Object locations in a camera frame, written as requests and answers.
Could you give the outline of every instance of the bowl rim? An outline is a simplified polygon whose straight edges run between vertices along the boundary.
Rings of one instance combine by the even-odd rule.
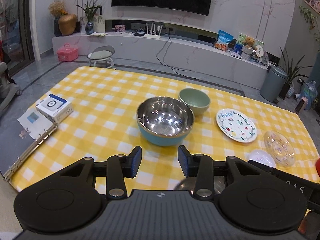
[[[181,98],[181,96],[180,96],[181,92],[184,91],[184,90],[197,90],[197,91],[200,91],[201,93],[203,93],[204,95],[206,95],[207,98],[209,98],[209,104],[207,104],[206,106],[193,106],[193,105],[188,104],[188,103],[185,102],[185,101]],[[185,103],[187,106],[195,107],[195,108],[198,108],[198,109],[202,109],[202,108],[209,107],[210,104],[211,104],[211,99],[210,99],[210,97],[209,97],[206,93],[204,93],[203,91],[201,91],[201,90],[199,90],[199,89],[195,89],[195,88],[184,88],[184,89],[180,90],[180,92],[179,92],[179,99],[180,99],[180,101],[182,101],[183,103]]]
[[[157,96],[157,97],[152,97],[152,98],[171,98],[171,97],[161,97],[161,96]],[[154,131],[151,131],[149,130],[147,127],[145,127],[142,122],[139,120],[139,117],[138,117],[138,111],[139,111],[139,108],[142,106],[143,103],[145,103],[146,101],[152,99],[152,98],[147,98],[146,100],[144,100],[137,108],[137,111],[136,111],[136,119],[137,119],[137,123],[138,125],[143,129],[145,130],[146,132],[148,132],[149,134],[152,134],[152,135],[157,135],[158,137],[162,137],[162,138],[178,138],[178,137],[181,137],[181,136],[184,136],[185,134],[189,133],[192,128],[193,128],[193,125],[195,123],[195,115],[193,113],[193,111],[191,110],[191,108],[183,101],[179,100],[179,99],[176,99],[176,98],[171,98],[171,99],[174,99],[174,100],[177,100],[179,102],[181,102],[182,104],[186,105],[186,107],[190,110],[190,112],[192,113],[192,124],[190,125],[189,128],[185,128],[180,134],[178,135],[165,135],[165,134],[159,134],[159,133],[156,133]]]

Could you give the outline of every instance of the pink storage box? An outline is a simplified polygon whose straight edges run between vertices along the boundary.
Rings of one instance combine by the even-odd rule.
[[[78,58],[78,46],[66,43],[57,50],[57,54],[59,61],[73,61]]]

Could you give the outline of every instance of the open notebook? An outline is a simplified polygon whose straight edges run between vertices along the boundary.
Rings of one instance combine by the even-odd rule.
[[[5,181],[56,129],[57,125],[30,108],[0,134],[0,172]]]

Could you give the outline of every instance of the yellow checkered tablecloth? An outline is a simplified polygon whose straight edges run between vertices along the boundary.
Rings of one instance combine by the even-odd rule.
[[[153,96],[177,98],[181,89],[192,87],[211,98],[208,111],[197,117],[183,144],[192,153],[203,153],[214,160],[235,155],[246,160],[254,149],[264,148],[263,135],[277,130],[292,144],[295,165],[279,169],[314,182],[319,181],[315,161],[316,147],[299,117],[249,98],[168,78],[125,71],[80,67],[51,89],[51,93],[72,101],[75,111],[67,117],[45,143],[12,176],[18,190],[49,176],[65,166],[91,156],[96,162],[119,153],[129,154],[142,147],[142,162],[137,177],[125,179],[132,189],[173,189],[183,179],[177,147],[150,144],[140,134],[135,114],[138,105]],[[245,113],[255,123],[257,139],[248,144],[228,138],[217,126],[215,116],[222,108]],[[105,178],[97,178],[96,189],[105,193]]]

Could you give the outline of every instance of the gray trash can lid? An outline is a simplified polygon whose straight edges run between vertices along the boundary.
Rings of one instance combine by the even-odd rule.
[[[281,68],[278,68],[278,67],[276,67],[274,65],[271,65],[271,71],[274,72],[275,74],[277,74],[280,77],[283,77],[283,78],[287,78],[288,77],[286,72],[284,72]]]

